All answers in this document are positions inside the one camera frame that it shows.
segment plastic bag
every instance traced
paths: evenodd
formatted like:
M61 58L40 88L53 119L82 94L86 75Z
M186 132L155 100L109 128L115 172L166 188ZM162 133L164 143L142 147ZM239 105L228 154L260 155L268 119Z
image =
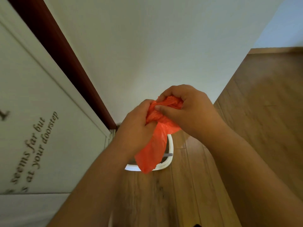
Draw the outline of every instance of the plastic bag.
M158 124L149 143L135 155L138 167L145 174L151 172L156 168L156 165L161 162L166 148L167 135L175 133L181 129L169 118L156 111L154 109L156 105L164 105L181 109L183 101L175 96L168 96L160 103L157 103L156 101L151 103L146 116L146 124L151 121L157 121Z

